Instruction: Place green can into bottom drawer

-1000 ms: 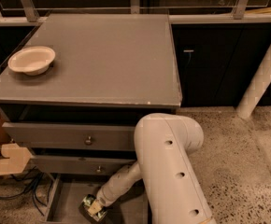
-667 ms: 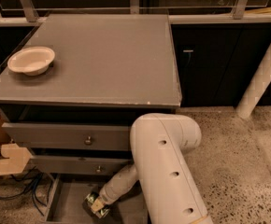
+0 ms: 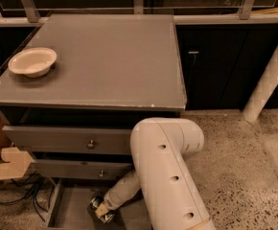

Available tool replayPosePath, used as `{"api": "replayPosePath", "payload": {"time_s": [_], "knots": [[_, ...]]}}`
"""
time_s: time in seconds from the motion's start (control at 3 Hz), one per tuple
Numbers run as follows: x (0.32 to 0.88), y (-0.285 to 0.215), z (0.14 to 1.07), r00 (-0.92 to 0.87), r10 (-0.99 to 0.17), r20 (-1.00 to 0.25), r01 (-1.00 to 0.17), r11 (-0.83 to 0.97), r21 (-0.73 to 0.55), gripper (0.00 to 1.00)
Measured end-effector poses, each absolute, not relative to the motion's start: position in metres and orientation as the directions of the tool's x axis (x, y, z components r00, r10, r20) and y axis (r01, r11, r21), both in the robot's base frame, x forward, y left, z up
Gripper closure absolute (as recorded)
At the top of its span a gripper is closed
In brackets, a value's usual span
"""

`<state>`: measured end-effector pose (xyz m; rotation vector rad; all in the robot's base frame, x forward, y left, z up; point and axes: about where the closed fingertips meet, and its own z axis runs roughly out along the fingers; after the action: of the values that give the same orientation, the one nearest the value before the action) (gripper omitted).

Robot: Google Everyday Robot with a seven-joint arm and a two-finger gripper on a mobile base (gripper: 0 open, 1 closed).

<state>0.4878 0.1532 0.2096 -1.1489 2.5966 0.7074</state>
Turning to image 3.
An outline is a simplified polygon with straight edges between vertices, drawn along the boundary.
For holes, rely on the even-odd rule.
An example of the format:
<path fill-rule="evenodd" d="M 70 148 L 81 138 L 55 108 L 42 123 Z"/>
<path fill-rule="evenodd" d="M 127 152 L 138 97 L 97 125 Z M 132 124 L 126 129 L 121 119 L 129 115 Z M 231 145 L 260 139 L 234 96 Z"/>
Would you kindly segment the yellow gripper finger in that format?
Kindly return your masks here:
<path fill-rule="evenodd" d="M 95 210 L 95 215 L 98 219 L 104 219 L 106 215 L 109 213 L 109 210 L 106 208 L 106 206 L 101 203 L 98 208 Z"/>

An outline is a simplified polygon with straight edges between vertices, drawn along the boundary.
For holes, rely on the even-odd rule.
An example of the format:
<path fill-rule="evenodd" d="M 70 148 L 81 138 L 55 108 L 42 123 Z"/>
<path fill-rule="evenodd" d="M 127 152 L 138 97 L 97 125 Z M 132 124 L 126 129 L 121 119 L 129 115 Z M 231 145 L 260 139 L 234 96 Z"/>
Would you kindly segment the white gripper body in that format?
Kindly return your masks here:
<path fill-rule="evenodd" d="M 108 211 L 115 211 L 115 208 L 113 207 L 112 203 L 108 199 L 104 199 L 104 206 Z"/>

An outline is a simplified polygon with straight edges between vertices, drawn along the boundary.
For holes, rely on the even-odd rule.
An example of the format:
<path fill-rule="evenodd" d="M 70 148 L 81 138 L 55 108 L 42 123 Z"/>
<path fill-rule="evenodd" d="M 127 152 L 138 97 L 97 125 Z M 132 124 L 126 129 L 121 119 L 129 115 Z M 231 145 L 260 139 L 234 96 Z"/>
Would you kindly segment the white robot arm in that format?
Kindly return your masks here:
<path fill-rule="evenodd" d="M 217 230 L 183 158 L 203 145 L 203 132 L 191 120 L 140 121 L 130 134 L 134 170 L 91 199 L 97 219 L 111 221 L 115 210 L 142 193 L 153 230 Z"/>

